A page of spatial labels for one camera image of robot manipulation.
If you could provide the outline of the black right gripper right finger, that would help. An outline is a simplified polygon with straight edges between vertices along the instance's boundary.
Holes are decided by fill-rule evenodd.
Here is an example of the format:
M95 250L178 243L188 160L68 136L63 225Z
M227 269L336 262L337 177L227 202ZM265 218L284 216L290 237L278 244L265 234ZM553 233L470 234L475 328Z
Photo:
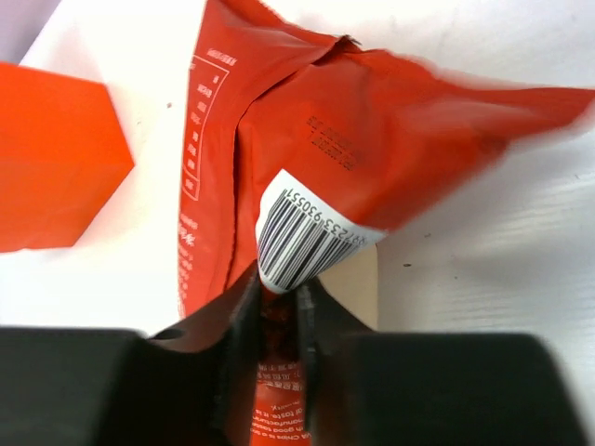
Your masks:
M370 329L319 281L296 290L315 445L585 445L550 350L527 333Z

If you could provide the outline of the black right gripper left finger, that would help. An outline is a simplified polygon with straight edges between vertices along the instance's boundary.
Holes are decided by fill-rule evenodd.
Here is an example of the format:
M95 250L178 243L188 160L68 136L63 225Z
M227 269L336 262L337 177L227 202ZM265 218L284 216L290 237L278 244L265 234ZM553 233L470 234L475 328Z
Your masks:
M134 331L5 327L5 445L246 445L255 397L255 268L152 337Z

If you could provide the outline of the large red chips bag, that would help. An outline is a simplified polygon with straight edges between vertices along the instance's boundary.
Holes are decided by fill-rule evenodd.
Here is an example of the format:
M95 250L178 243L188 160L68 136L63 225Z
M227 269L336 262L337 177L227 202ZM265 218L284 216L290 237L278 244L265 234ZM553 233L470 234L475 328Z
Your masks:
M251 445L308 445L290 292L375 245L521 138L575 123L585 88L468 86L258 1L205 5L189 70L178 295L191 314L255 267L265 349Z

